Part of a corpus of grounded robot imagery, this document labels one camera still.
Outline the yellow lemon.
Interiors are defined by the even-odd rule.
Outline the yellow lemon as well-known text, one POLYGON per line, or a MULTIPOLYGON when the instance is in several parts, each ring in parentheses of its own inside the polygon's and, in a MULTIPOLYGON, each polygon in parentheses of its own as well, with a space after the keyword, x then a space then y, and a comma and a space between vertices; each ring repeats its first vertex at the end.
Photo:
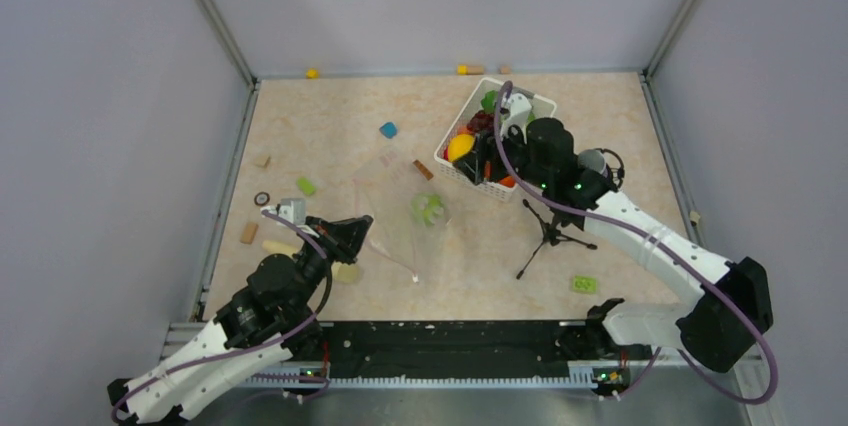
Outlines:
POLYGON ((471 134, 458 134, 453 137, 446 148, 444 157, 449 162, 454 162, 470 153, 474 147, 476 138, 471 134))

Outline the clear zip top bag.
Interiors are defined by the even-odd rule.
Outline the clear zip top bag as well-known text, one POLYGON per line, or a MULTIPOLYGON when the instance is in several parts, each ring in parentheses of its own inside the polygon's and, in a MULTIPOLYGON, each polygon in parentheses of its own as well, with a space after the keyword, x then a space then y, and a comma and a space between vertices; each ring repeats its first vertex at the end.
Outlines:
POLYGON ((449 201, 413 166, 414 159, 386 146, 352 176, 355 210, 373 217, 366 244, 378 256, 406 269, 412 282, 434 268, 452 220, 449 201), (411 216, 410 201, 419 193, 441 196, 447 222, 425 227, 411 216))

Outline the green lime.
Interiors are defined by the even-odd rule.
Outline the green lime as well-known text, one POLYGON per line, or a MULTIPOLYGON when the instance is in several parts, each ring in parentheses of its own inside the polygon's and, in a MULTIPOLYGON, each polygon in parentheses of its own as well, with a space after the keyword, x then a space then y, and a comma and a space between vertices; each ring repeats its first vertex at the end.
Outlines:
POLYGON ((446 207, 441 196, 435 193, 419 193, 410 201, 413 220, 425 227, 435 227, 447 222, 446 207))

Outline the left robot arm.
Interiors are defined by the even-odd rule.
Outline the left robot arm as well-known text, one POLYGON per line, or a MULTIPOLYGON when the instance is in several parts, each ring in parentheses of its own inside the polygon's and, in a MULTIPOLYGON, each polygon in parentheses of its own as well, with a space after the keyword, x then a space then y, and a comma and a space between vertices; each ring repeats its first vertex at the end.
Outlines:
POLYGON ((295 224, 270 210, 261 213, 294 231, 301 249, 261 260, 245 287, 174 354, 134 379, 110 383, 113 423, 184 425, 265 368, 317 353, 318 316, 332 293, 332 267, 356 263, 374 220, 308 216, 295 224))

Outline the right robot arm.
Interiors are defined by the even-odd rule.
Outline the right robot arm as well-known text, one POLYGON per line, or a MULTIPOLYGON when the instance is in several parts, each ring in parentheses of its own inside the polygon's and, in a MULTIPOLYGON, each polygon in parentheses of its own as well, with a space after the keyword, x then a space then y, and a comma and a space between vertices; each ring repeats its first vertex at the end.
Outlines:
POLYGON ((660 279, 674 304, 609 300, 586 331, 589 350, 612 358, 626 345, 674 348, 700 365, 727 372, 774 324, 765 268, 733 262, 680 236, 635 205, 606 163, 605 150, 575 153, 562 122, 541 118, 501 138, 480 130, 447 157, 473 184, 512 179, 535 188, 555 227, 573 225, 602 238, 660 279))

